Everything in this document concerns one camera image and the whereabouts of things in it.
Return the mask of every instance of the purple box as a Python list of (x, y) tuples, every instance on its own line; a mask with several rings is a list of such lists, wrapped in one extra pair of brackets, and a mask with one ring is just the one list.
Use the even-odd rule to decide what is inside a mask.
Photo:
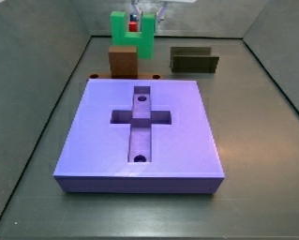
[(67, 192), (214, 193), (225, 173), (197, 82), (90, 80), (54, 177)]

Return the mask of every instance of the box side face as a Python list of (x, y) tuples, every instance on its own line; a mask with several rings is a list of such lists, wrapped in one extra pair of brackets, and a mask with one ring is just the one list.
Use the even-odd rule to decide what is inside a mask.
[[(135, 86), (149, 86), (152, 110), (170, 111), (172, 125), (152, 126), (152, 162), (129, 162), (130, 124), (111, 124), (130, 111)], [(58, 162), (58, 176), (224, 177), (197, 83), (90, 81)]]
[(224, 178), (55, 177), (67, 192), (216, 193)]

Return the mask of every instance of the cross-shaped hole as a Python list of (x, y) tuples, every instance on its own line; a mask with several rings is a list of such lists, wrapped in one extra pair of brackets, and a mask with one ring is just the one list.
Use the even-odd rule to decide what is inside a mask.
[(129, 162), (152, 162), (152, 125), (172, 124), (170, 111), (153, 111), (150, 87), (135, 86), (133, 110), (114, 110), (111, 124), (130, 124)]

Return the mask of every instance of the small hole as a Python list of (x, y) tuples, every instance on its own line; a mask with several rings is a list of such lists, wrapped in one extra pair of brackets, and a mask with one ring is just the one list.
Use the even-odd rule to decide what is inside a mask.
[(98, 79), (98, 78), (99, 78), (99, 75), (98, 75), (98, 74), (91, 74), (91, 75), (90, 75), (90, 78), (91, 78), (91, 79)]
[(154, 78), (154, 79), (161, 79), (162, 76), (161, 76), (161, 75), (153, 75), (153, 78)]
[(146, 159), (145, 156), (138, 155), (138, 156), (134, 158), (134, 162), (147, 162), (147, 159)]
[(139, 101), (146, 101), (147, 98), (146, 98), (145, 96), (141, 96), (141, 97), (138, 97), (138, 100), (139, 100)]

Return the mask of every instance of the brown block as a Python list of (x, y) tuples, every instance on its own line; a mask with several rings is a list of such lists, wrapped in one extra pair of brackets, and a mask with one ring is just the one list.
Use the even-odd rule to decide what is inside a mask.
[(138, 53), (135, 46), (110, 46), (110, 70), (114, 79), (138, 78)]

